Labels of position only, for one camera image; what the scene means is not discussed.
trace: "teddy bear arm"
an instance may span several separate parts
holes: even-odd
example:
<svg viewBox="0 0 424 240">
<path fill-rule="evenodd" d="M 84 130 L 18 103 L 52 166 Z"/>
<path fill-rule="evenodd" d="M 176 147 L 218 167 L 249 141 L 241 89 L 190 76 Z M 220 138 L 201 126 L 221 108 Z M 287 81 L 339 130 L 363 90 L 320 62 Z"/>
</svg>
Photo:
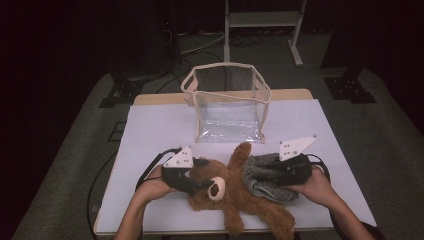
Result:
<svg viewBox="0 0 424 240">
<path fill-rule="evenodd" d="M 237 236 L 243 233 L 244 224 L 240 212 L 232 205 L 226 205 L 224 210 L 224 225 L 229 235 Z"/>
</svg>

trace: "white shelf frame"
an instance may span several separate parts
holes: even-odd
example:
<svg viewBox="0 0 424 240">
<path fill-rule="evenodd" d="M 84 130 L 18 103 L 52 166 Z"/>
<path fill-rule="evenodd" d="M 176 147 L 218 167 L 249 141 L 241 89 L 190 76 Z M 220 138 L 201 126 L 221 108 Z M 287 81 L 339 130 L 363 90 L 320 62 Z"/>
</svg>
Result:
<svg viewBox="0 0 424 240">
<path fill-rule="evenodd" d="M 224 61 L 230 62 L 230 28 L 236 27 L 281 27 L 294 26 L 292 39 L 288 40 L 289 48 L 297 67 L 303 62 L 297 50 L 297 40 L 305 14 L 307 0 L 302 0 L 299 11 L 285 12 L 240 12 L 230 13 L 229 0 L 225 1 L 225 42 Z"/>
</svg>

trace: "black stand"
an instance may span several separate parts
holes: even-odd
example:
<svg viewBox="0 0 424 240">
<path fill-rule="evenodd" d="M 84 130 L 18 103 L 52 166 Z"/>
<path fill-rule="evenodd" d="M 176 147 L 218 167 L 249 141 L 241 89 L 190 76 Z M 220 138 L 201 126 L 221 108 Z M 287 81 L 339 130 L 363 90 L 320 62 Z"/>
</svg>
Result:
<svg viewBox="0 0 424 240">
<path fill-rule="evenodd" d="M 362 68 L 361 65 L 351 65 L 341 77 L 324 78 L 325 84 L 335 100 L 350 100 L 352 103 L 376 102 L 358 81 Z"/>
<path fill-rule="evenodd" d="M 119 94 L 119 92 L 120 91 L 117 89 L 116 85 L 113 85 L 108 96 L 106 98 L 102 99 L 102 102 L 100 103 L 99 108 L 113 108 L 113 107 L 115 107 L 115 104 L 125 104 L 125 103 L 131 104 L 131 103 L 134 102 L 136 95 L 132 95 L 132 96 L 124 95 L 124 96 L 122 96 L 122 95 Z"/>
</svg>

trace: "metal shelf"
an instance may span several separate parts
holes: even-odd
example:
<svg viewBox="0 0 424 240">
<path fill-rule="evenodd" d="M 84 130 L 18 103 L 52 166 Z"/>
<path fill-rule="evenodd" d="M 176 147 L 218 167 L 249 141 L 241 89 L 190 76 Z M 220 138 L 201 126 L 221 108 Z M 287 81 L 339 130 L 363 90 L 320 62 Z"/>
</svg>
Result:
<svg viewBox="0 0 424 240">
<path fill-rule="evenodd" d="M 296 26 L 298 11 L 230 13 L 229 27 Z"/>
</svg>

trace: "human arm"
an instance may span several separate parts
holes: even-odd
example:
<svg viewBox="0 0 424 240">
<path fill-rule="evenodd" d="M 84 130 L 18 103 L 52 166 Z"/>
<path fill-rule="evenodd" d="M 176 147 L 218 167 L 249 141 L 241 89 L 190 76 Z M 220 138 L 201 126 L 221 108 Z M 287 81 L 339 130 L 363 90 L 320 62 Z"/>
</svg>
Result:
<svg viewBox="0 0 424 240">
<path fill-rule="evenodd" d="M 328 208 L 340 229 L 349 239 L 374 239 L 346 202 L 331 187 L 330 182 L 319 167 L 313 167 L 312 176 L 305 184 L 287 186 L 286 188 L 299 192 L 310 201 Z"/>
<path fill-rule="evenodd" d="M 161 165 L 156 166 L 132 196 L 115 240 L 137 239 L 143 227 L 144 210 L 149 202 L 175 191 L 160 179 Z"/>
</svg>

